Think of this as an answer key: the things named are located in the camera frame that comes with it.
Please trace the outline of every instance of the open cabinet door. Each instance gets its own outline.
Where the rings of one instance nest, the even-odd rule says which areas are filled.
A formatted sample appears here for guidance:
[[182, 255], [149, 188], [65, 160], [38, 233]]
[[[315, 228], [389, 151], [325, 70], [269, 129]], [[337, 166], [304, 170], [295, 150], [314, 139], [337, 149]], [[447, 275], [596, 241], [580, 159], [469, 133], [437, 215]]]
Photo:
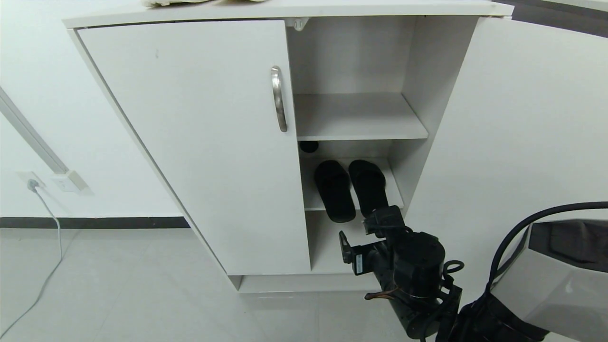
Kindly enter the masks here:
[[[225, 271], [309, 272], [285, 23], [157, 23], [78, 35], [119, 115]], [[273, 79], [274, 66], [282, 74]], [[284, 113], [274, 100], [281, 89]]]
[[[608, 40], [480, 18], [406, 224], [435, 234], [475, 299], [528, 215], [608, 200]], [[590, 217], [608, 212], [572, 213]]]

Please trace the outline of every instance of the slipper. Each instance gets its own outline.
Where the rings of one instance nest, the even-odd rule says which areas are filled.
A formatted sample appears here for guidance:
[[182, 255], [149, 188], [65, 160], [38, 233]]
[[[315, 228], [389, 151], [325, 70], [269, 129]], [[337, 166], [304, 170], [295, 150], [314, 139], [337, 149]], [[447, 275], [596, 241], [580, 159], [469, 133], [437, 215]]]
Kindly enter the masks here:
[[386, 179], [376, 164], [355, 160], [350, 163], [348, 173], [350, 173], [350, 180], [353, 182], [354, 191], [357, 193], [361, 205], [361, 214], [364, 217], [371, 215], [375, 209], [389, 206], [386, 192], [384, 192]]
[[335, 160], [319, 164], [314, 171], [314, 182], [325, 205], [327, 216], [333, 222], [344, 223], [356, 215], [350, 197], [350, 180], [346, 170]]

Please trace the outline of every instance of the cabinet handle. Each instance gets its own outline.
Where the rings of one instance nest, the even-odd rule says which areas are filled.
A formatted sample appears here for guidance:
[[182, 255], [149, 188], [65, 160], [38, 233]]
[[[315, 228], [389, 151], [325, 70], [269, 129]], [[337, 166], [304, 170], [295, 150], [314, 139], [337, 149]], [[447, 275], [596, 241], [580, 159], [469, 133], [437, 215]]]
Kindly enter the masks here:
[[281, 132], [287, 132], [287, 121], [285, 120], [285, 108], [283, 106], [283, 91], [281, 90], [281, 69], [273, 66], [270, 69], [272, 78], [272, 94], [274, 95], [274, 106], [277, 109], [278, 127]]

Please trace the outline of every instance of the tile floor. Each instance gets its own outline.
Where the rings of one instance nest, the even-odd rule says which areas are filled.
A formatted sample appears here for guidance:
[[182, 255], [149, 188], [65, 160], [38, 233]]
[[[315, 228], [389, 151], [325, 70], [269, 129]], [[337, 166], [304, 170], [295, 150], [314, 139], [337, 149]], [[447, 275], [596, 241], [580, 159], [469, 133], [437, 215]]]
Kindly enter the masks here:
[[[2, 342], [410, 341], [388, 302], [362, 293], [237, 294], [189, 229], [64, 230], [63, 245], [42, 299]], [[57, 249], [54, 230], [0, 229], [1, 331]]]

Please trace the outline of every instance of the black baseboard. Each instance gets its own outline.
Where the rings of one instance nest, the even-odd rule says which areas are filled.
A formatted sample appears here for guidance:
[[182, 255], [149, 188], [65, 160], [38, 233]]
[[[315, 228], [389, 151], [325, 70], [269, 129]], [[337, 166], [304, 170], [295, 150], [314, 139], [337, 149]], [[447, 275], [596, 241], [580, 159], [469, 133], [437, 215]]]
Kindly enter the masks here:
[[[62, 229], [153, 229], [189, 228], [181, 216], [176, 217], [60, 217]], [[50, 217], [0, 217], [0, 228], [56, 229]]]

